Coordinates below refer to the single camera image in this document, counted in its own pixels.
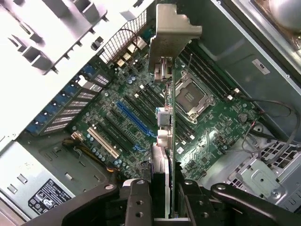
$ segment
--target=metal panel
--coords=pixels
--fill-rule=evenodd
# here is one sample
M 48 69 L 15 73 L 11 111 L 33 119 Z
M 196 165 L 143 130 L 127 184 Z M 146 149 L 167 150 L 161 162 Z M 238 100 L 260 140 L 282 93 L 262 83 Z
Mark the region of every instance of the metal panel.
M 0 156 L 0 171 L 5 172 L 5 176 L 0 180 L 0 190 L 31 218 L 37 214 L 28 206 L 28 201 L 48 179 L 57 183 L 70 197 L 75 196 L 17 142 L 11 143 L 3 150 Z M 23 184 L 17 178 L 20 174 L 27 179 L 27 183 Z M 15 194 L 8 190 L 10 185 L 16 188 Z

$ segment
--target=blue pcie slot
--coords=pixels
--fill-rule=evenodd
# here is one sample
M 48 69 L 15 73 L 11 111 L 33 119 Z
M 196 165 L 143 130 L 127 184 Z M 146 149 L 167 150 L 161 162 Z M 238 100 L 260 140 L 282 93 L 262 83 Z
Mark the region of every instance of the blue pcie slot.
M 140 130 L 142 130 L 143 133 L 145 133 L 147 136 L 156 137 L 151 130 L 147 129 L 146 125 L 144 125 L 140 119 L 138 119 L 126 106 L 123 105 L 123 103 L 118 101 L 116 105 L 127 117 L 130 118 L 130 120 L 136 124 Z

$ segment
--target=white pci slot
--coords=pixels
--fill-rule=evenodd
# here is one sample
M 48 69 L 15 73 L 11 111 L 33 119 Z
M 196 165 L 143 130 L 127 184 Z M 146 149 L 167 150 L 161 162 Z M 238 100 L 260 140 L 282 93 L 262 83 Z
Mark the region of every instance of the white pci slot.
M 95 140 L 97 140 L 115 159 L 119 157 L 119 153 L 110 145 L 102 136 L 100 136 L 92 127 L 87 130 Z

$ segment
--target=metal bracket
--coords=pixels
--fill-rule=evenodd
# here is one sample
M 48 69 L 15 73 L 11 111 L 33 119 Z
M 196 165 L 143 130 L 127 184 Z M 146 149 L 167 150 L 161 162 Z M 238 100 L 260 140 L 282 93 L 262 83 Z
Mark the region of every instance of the metal bracket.
M 160 69 L 162 57 L 175 59 L 191 39 L 202 34 L 202 27 L 191 25 L 186 15 L 178 15 L 174 4 L 158 4 L 156 20 L 156 36 L 150 41 L 150 73 L 156 66 Z

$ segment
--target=cpu socket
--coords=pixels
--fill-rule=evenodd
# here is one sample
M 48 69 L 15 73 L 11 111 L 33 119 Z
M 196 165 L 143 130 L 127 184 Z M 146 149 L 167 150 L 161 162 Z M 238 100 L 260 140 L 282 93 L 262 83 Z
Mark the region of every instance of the cpu socket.
M 197 117 L 209 106 L 215 105 L 213 96 L 191 74 L 182 71 L 175 86 L 175 99 L 185 118 L 197 124 Z

